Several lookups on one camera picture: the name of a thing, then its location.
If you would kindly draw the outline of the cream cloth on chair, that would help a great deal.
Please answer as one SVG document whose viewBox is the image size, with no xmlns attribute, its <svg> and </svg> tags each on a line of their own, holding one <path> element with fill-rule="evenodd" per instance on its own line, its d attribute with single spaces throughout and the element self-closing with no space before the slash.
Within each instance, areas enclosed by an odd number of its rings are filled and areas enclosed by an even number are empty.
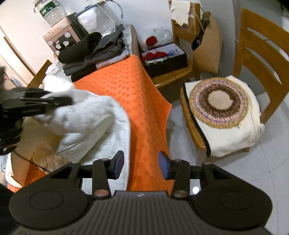
<svg viewBox="0 0 289 235">
<path fill-rule="evenodd" d="M 169 4 L 170 18 L 180 26 L 189 23 L 191 3 L 189 1 L 171 1 Z"/>
</svg>

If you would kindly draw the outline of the black gift box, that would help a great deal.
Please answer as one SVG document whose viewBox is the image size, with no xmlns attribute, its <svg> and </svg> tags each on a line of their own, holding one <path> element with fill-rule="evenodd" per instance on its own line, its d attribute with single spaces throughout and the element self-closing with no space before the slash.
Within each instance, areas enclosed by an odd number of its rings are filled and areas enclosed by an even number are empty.
<svg viewBox="0 0 289 235">
<path fill-rule="evenodd" d="M 141 62 L 150 78 L 184 69 L 188 66 L 185 51 L 175 43 L 166 44 L 143 52 Z"/>
</svg>

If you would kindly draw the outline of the round woven seat pad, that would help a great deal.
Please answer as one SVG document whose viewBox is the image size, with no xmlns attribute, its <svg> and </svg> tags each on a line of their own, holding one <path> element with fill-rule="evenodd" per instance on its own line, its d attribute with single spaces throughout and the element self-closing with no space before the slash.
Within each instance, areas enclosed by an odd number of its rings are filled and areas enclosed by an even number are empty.
<svg viewBox="0 0 289 235">
<path fill-rule="evenodd" d="M 238 126 L 248 113 L 249 101 L 242 87 L 228 78 L 215 77 L 197 83 L 189 95 L 192 114 L 215 129 Z"/>
</svg>

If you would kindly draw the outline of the white quilted vest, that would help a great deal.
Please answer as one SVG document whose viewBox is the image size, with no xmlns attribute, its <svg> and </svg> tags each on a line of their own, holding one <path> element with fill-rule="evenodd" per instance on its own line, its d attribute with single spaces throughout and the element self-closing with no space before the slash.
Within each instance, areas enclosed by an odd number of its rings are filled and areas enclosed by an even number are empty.
<svg viewBox="0 0 289 235">
<path fill-rule="evenodd" d="M 44 89 L 49 96 L 72 99 L 72 105 L 55 108 L 44 115 L 27 117 L 15 152 L 7 156 L 5 179 L 12 191 L 78 161 L 95 160 L 124 153 L 124 166 L 111 191 L 127 188 L 130 163 L 130 121 L 123 107 L 112 97 L 79 90 L 62 77 L 48 75 Z"/>
</svg>

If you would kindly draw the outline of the cream chair blanket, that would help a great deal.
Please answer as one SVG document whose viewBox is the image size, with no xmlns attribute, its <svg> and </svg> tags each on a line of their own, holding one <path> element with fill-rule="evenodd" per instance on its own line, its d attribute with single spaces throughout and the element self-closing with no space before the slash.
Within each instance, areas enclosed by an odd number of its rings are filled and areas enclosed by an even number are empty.
<svg viewBox="0 0 289 235">
<path fill-rule="evenodd" d="M 223 157 L 233 152 L 253 146 L 265 130 L 264 124 L 260 121 L 260 108 L 257 99 L 249 86 L 234 76 L 227 76 L 231 81 L 239 84 L 244 90 L 248 101 L 248 113 L 243 121 L 236 127 L 229 129 L 212 128 L 192 114 L 189 106 L 189 95 L 192 88 L 200 81 L 186 82 L 183 87 L 184 104 L 188 108 L 189 119 L 196 127 L 197 133 L 204 142 L 206 155 L 208 157 Z"/>
</svg>

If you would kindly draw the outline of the dark grey folded clothes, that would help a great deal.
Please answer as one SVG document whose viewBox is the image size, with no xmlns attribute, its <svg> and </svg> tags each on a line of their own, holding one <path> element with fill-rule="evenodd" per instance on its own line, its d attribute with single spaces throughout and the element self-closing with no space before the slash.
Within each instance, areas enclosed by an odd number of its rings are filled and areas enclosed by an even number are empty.
<svg viewBox="0 0 289 235">
<path fill-rule="evenodd" d="M 63 64 L 63 71 L 71 80 L 77 81 L 86 75 L 98 70 L 99 63 L 109 61 L 122 55 L 125 50 L 123 32 L 116 31 L 101 38 L 94 51 L 79 62 Z"/>
</svg>

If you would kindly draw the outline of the pink water dispenser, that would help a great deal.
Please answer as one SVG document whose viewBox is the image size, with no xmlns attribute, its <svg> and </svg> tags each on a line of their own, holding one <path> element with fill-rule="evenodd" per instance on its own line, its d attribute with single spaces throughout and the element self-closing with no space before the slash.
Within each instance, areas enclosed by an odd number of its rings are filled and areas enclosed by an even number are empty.
<svg viewBox="0 0 289 235">
<path fill-rule="evenodd" d="M 55 56 L 58 56 L 60 51 L 73 46 L 89 34 L 78 21 L 77 16 L 76 13 L 73 13 L 62 18 L 43 36 Z"/>
</svg>

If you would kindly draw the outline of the far wooden chair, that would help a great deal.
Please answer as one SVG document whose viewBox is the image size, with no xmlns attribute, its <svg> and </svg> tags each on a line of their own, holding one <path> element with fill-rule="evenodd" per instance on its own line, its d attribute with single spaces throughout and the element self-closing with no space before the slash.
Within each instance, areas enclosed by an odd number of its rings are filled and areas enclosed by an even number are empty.
<svg viewBox="0 0 289 235">
<path fill-rule="evenodd" d="M 193 77 L 195 80 L 200 79 L 200 72 L 193 59 L 193 53 L 191 51 L 191 44 L 200 34 L 200 4 L 191 3 L 191 9 L 189 13 L 189 23 L 180 26 L 176 21 L 171 19 L 173 42 L 183 49 L 187 55 L 188 66 L 184 69 L 170 72 L 164 77 L 167 83 L 171 83 L 185 77 Z"/>
</svg>

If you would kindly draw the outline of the white plastic bag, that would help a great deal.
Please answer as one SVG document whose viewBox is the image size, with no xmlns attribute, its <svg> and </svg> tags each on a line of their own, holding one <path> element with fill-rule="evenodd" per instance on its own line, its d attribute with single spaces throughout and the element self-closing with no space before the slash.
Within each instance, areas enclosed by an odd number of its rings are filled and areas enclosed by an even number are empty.
<svg viewBox="0 0 289 235">
<path fill-rule="evenodd" d="M 120 9 L 120 19 L 108 6 L 108 3 L 117 5 Z M 104 37 L 116 32 L 117 27 L 122 24 L 123 8 L 116 1 L 99 1 L 76 13 L 76 18 L 88 34 L 98 32 Z"/>
</svg>

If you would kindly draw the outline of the black folded garment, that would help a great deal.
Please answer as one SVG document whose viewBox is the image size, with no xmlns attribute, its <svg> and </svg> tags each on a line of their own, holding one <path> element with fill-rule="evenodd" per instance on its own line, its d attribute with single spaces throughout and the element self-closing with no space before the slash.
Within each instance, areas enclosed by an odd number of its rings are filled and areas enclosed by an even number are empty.
<svg viewBox="0 0 289 235">
<path fill-rule="evenodd" d="M 84 60 L 86 56 L 94 51 L 101 38 L 102 35 L 99 32 L 87 35 L 73 46 L 60 51 L 58 55 L 59 62 L 67 64 Z"/>
</svg>

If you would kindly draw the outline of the wooden chair with cushion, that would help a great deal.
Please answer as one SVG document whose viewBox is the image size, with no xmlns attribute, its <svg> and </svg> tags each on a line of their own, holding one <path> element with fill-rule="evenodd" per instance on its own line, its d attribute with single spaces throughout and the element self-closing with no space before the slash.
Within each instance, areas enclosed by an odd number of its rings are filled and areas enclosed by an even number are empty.
<svg viewBox="0 0 289 235">
<path fill-rule="evenodd" d="M 180 101 L 198 150 L 207 157 L 247 151 L 261 137 L 265 123 L 288 94 L 288 32 L 247 9 L 232 75 L 184 83 Z M 269 104 L 260 110 L 256 95 L 239 79 L 241 68 L 262 84 Z"/>
</svg>

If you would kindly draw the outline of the brown paper bag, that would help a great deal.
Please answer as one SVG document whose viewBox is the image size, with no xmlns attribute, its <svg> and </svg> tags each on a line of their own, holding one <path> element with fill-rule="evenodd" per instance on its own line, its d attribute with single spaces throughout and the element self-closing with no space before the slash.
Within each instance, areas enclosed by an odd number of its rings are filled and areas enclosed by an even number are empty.
<svg viewBox="0 0 289 235">
<path fill-rule="evenodd" d="M 191 45 L 193 58 L 200 71 L 217 74 L 223 44 L 222 33 L 209 11 L 204 12 L 202 22 L 206 27 L 205 31 L 201 29 L 199 38 Z"/>
</svg>

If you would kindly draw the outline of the orange patterned table mat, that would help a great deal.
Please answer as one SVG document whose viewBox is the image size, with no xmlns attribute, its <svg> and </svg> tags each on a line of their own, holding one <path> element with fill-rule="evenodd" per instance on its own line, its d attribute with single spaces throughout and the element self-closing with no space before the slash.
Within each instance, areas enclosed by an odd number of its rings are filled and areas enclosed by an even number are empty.
<svg viewBox="0 0 289 235">
<path fill-rule="evenodd" d="M 140 59 L 129 56 L 80 79 L 74 86 L 114 98 L 130 121 L 130 163 L 126 190 L 170 191 L 158 155 L 167 151 L 166 125 L 171 105 L 155 88 Z"/>
</svg>

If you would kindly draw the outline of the clear water bottle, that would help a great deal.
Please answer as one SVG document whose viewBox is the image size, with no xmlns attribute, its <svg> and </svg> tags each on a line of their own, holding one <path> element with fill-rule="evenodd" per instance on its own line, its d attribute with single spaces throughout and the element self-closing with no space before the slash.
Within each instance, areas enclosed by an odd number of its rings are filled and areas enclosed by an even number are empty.
<svg viewBox="0 0 289 235">
<path fill-rule="evenodd" d="M 34 3 L 34 12 L 38 11 L 43 19 L 53 26 L 62 18 L 66 17 L 66 12 L 58 0 L 38 0 Z"/>
</svg>

